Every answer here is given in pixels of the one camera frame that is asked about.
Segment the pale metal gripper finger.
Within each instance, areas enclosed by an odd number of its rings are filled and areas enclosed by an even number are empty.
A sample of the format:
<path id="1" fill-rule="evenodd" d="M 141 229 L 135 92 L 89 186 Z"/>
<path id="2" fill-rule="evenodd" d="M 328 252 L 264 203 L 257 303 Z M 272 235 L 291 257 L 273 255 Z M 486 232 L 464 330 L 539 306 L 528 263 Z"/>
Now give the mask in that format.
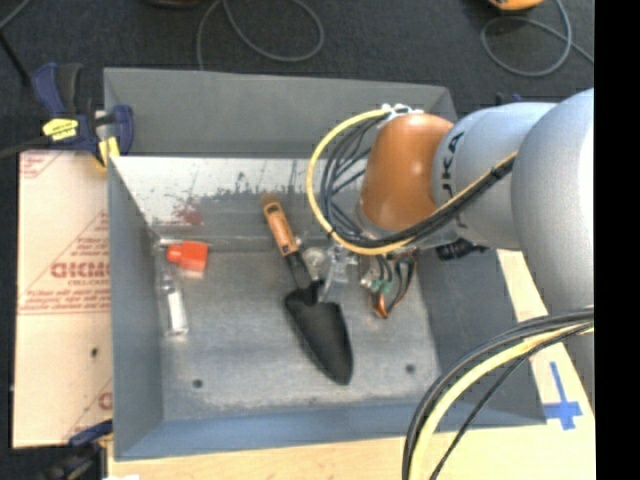
<path id="1" fill-rule="evenodd" d="M 357 264 L 356 254 L 334 244 L 328 249 L 329 267 L 323 285 L 323 300 L 339 302 L 350 282 L 349 268 Z"/>
<path id="2" fill-rule="evenodd" d="M 310 247 L 304 250 L 302 256 L 312 280 L 318 281 L 326 276 L 328 257 L 324 249 Z"/>

